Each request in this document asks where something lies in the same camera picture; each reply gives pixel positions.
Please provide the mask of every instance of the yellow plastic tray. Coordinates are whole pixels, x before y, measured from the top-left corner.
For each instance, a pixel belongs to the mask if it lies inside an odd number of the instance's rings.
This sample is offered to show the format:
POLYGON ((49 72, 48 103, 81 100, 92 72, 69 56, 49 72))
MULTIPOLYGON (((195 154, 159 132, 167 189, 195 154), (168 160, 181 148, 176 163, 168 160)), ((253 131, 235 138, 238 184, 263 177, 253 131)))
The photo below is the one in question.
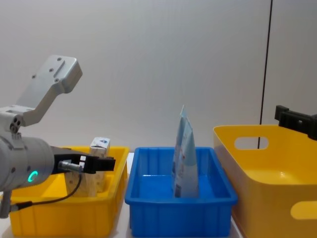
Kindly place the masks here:
POLYGON ((214 149, 238 194, 233 217, 245 238, 317 237, 317 141, 276 125, 219 126, 214 149), (239 137, 266 137, 239 150, 239 137))
MULTIPOLYGON (((89 152, 89 147, 71 147, 89 152)), ((124 197, 127 180, 127 147, 111 147, 116 159, 114 171, 106 172, 106 189, 97 197, 70 197, 64 201, 33 206, 10 214, 15 236, 88 236, 110 234, 116 213, 124 197)), ((63 174, 50 176, 44 183, 13 191, 12 203, 44 201, 66 196, 63 174)))

